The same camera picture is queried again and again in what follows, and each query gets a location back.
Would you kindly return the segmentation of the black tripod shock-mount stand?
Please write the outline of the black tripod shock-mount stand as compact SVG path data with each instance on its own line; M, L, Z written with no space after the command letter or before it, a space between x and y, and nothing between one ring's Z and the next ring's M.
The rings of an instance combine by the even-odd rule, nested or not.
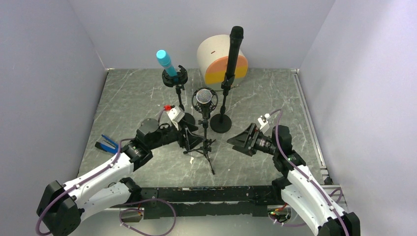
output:
M213 93L212 102L213 102L213 104L215 105L215 108L216 108L217 104L218 104L218 95L217 95L217 93L211 88L207 88L207 87L203 87L203 88L210 89L211 92ZM195 109L195 106L196 106L196 103L197 103L197 100L196 100L196 97L195 97L196 91L193 93L193 96L192 96L192 106L193 106L194 109ZM206 160L209 163L212 174L215 175L215 171L212 167L212 163L211 163L210 158L209 158L209 153L211 152L211 145L216 141L216 139L212 140L212 139L207 138L207 130L208 130L208 126L209 126L209 119L202 118L202 120L198 120L198 124L201 124L203 129L204 129L203 137L205 138L205 140L203 141L203 145L201 147L195 148L193 151L202 154L206 158Z

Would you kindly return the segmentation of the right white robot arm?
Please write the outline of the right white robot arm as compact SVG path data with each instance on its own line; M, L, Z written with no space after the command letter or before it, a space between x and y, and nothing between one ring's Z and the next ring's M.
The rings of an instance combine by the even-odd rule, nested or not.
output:
M276 204L286 203L316 236L359 236L360 219L348 213L313 177L302 157L293 150L287 126L273 128L266 136L250 124L242 133L227 140L233 149L248 156L256 152L270 154L282 177L272 182L270 197Z

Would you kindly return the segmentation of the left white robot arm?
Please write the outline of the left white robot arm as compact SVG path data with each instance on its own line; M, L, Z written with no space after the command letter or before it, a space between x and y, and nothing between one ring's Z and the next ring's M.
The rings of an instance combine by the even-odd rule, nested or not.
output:
M198 127L184 118L164 124L153 118L143 120L135 137L121 140L109 160L78 178L63 184L55 180L45 187L36 210L36 234L67 236L108 207L136 206L141 199L140 187L129 175L152 159L153 149L177 143L190 150L201 143L203 139L194 134L196 130ZM41 232L41 224L48 232Z

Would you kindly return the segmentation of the silver mesh black microphone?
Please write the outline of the silver mesh black microphone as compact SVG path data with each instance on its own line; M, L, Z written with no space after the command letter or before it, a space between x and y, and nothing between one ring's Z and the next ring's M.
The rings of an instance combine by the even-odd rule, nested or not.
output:
M204 119L209 119L211 112L215 109L215 105L212 102L213 93L208 88L201 88L196 91L196 106L195 110L202 114Z

